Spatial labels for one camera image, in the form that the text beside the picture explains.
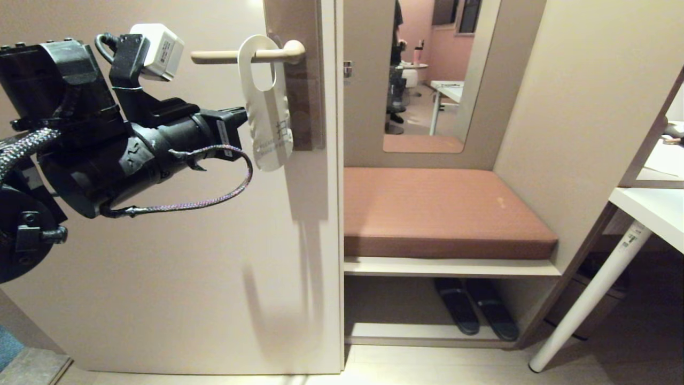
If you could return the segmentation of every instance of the white desk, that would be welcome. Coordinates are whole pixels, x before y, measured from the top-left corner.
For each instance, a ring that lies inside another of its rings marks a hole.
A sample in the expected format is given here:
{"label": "white desk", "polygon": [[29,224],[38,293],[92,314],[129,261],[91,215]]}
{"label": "white desk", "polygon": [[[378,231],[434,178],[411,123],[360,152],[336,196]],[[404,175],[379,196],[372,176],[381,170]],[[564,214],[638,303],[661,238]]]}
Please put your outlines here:
{"label": "white desk", "polygon": [[430,82],[430,87],[437,91],[437,96],[434,98],[434,107],[432,109],[432,122],[430,123],[430,135],[434,135],[434,132],[437,129],[440,95],[445,95],[456,103],[460,103],[461,96],[463,95],[464,83],[450,80],[433,80]]}
{"label": "white desk", "polygon": [[634,222],[542,349],[529,362],[532,371],[539,373],[544,370],[627,268],[651,232],[684,253],[684,190],[616,188],[609,200],[632,216]]}
{"label": "white desk", "polygon": [[401,67],[403,69],[426,69],[429,66],[427,64],[424,64],[424,63],[413,64],[413,63],[402,62],[401,64],[399,64],[399,67]]}

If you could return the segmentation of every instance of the bottle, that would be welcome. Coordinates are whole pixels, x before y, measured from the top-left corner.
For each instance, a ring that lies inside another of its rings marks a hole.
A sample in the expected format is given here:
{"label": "bottle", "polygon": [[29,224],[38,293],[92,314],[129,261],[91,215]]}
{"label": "bottle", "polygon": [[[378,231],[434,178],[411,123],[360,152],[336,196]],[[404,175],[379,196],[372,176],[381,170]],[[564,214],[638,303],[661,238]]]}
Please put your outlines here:
{"label": "bottle", "polygon": [[421,54],[423,53],[423,47],[415,47],[413,49],[413,64],[418,65],[421,63]]}

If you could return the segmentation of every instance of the pink wall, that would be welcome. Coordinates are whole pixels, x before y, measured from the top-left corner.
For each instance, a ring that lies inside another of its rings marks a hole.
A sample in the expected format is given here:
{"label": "pink wall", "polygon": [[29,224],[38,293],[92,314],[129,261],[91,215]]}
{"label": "pink wall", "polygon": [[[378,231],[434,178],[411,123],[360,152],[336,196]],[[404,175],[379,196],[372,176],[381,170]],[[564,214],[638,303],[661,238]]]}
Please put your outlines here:
{"label": "pink wall", "polygon": [[468,70],[470,53],[473,50],[472,36],[454,36],[453,29],[434,29],[430,45],[430,56],[425,61],[429,80],[464,80]]}
{"label": "pink wall", "polygon": [[408,43],[402,59],[412,62],[413,48],[425,39],[421,62],[430,65],[423,70],[425,77],[430,80],[464,80],[474,37],[454,36],[453,28],[433,28],[434,0],[399,0],[399,3],[404,18],[404,24],[399,27],[399,38]]}
{"label": "pink wall", "polygon": [[399,0],[399,4],[402,6],[404,18],[404,24],[399,26],[399,38],[408,43],[406,51],[402,53],[402,59],[405,62],[412,62],[413,49],[420,40],[425,40],[425,49],[421,56],[421,61],[425,63],[430,56],[434,0]]}

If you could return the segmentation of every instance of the blue rug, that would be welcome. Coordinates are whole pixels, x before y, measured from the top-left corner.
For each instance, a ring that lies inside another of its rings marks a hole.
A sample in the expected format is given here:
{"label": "blue rug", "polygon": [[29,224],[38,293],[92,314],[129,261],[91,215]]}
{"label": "blue rug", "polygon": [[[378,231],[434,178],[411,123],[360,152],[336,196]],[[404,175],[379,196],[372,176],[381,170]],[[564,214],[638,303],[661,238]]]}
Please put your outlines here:
{"label": "blue rug", "polygon": [[16,338],[0,326],[0,371],[2,371],[24,349]]}

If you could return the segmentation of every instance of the window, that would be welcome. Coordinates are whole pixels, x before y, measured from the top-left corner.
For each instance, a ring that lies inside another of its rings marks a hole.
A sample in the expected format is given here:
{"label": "window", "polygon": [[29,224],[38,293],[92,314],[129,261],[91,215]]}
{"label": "window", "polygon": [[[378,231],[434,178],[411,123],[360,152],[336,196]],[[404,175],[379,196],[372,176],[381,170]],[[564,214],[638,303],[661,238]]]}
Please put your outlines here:
{"label": "window", "polygon": [[432,25],[454,24],[458,0],[434,0]]}
{"label": "window", "polygon": [[434,0],[432,25],[453,25],[456,34],[474,34],[482,0]]}
{"label": "window", "polygon": [[463,0],[461,3],[457,10],[460,23],[457,21],[456,31],[459,34],[474,34],[482,0]]}

